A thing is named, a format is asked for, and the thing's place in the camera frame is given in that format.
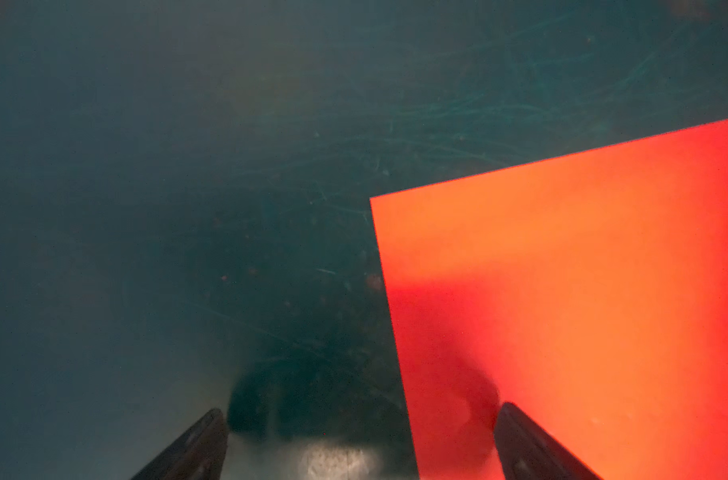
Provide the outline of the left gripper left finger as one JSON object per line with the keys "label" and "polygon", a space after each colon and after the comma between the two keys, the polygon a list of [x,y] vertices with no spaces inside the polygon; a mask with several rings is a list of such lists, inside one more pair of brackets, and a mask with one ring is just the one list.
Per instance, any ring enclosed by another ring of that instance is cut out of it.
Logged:
{"label": "left gripper left finger", "polygon": [[213,408],[132,480],[219,480],[228,448],[228,434],[223,412]]}

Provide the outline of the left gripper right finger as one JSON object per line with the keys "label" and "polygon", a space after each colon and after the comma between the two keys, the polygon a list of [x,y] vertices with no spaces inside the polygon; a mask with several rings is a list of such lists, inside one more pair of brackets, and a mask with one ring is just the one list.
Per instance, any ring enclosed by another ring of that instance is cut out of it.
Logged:
{"label": "left gripper right finger", "polygon": [[602,480],[515,403],[502,404],[494,439],[507,480]]}

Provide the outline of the red square paper sheet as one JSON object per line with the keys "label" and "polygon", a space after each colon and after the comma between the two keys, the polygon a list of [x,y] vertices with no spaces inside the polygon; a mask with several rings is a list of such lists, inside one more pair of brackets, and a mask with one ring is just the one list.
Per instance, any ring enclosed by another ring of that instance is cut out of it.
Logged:
{"label": "red square paper sheet", "polygon": [[605,479],[728,479],[728,120],[371,201],[418,471],[517,404]]}

